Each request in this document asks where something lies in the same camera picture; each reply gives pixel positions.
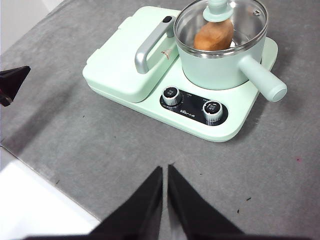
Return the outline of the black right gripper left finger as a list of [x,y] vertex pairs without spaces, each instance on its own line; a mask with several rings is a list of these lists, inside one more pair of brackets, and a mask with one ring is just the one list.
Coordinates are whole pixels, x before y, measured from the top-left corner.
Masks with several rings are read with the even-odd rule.
[[38,235],[26,240],[147,240],[157,239],[163,204],[163,169],[157,166],[137,190],[90,233]]

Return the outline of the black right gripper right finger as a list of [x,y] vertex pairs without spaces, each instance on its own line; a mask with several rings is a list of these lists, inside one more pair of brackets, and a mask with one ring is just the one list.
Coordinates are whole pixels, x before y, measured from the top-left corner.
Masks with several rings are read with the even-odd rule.
[[167,192],[188,240],[309,240],[298,235],[248,234],[210,205],[174,165],[168,165]]

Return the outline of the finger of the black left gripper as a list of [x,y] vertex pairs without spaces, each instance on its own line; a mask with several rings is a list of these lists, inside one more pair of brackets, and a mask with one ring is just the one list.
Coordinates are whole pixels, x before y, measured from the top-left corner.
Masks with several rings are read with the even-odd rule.
[[14,100],[22,83],[29,74],[29,66],[17,67],[0,72],[0,99]]
[[12,103],[12,99],[7,96],[5,93],[0,93],[0,104],[4,107],[9,106]]

